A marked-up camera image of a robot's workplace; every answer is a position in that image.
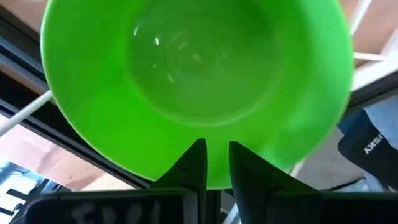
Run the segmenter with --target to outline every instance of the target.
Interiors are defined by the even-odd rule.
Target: wooden panel
[[[40,32],[47,0],[0,0],[0,5]]]
[[[0,116],[0,124],[6,121]],[[128,188],[124,182],[20,125],[1,136],[0,157],[73,190],[87,186],[88,190]]]
[[[351,18],[357,2],[358,0],[340,0],[347,20]],[[355,52],[379,54],[397,27],[398,1],[373,0],[353,36]],[[356,60],[356,66],[367,62]]]

